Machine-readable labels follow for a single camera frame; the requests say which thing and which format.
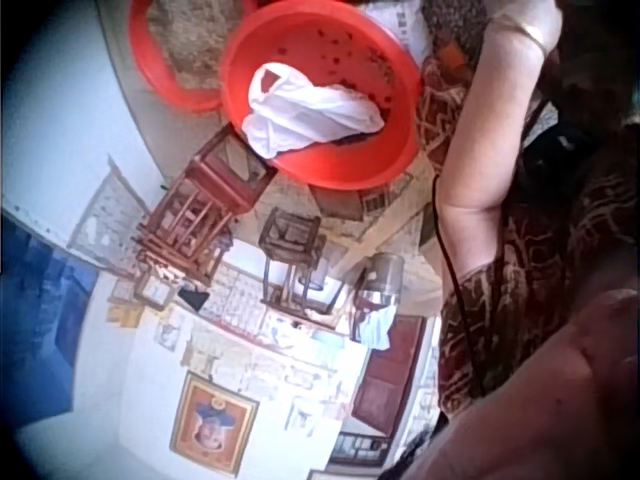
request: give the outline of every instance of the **grain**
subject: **grain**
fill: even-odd
[[[239,0],[154,0],[147,11],[151,35],[187,89],[220,87],[218,61],[241,19]]]

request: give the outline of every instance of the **wooden chair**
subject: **wooden chair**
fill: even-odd
[[[194,155],[147,224],[138,226],[137,241],[209,286],[232,244],[224,240],[231,238],[229,221],[253,208],[275,174],[227,124]],[[217,238],[223,241],[216,244]]]

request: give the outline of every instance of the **framed portrait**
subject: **framed portrait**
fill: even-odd
[[[216,472],[237,476],[258,405],[187,373],[171,450]]]
[[[321,470],[311,470],[307,480],[376,480],[378,475],[362,475],[362,474],[347,474],[347,473],[332,473],[323,472]]]
[[[306,398],[294,398],[289,408],[285,431],[293,432],[302,437],[313,436],[318,419],[324,413],[324,405]]]
[[[180,327],[158,322],[153,339],[161,347],[166,348],[170,352],[174,352],[180,339]]]

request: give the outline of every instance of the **bracelet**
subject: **bracelet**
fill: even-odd
[[[525,37],[528,37],[530,40],[532,40],[533,43],[535,43],[540,48],[540,50],[542,51],[542,56],[544,58],[547,58],[547,56],[549,55],[549,52],[547,52],[547,48],[544,46],[542,32],[539,28],[518,22],[511,15],[508,15],[506,13],[495,15],[491,17],[489,21],[491,23],[495,23],[497,25],[501,25],[503,27],[521,33]]]

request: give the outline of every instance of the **red bowl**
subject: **red bowl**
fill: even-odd
[[[346,81],[387,114],[384,128],[364,140],[278,155],[273,163],[281,171],[304,183],[357,190],[388,183],[417,155],[420,71],[394,37],[356,8],[327,0],[278,1],[244,19],[220,61],[222,102],[238,131],[251,112],[251,79],[268,62],[291,65],[315,85]]]

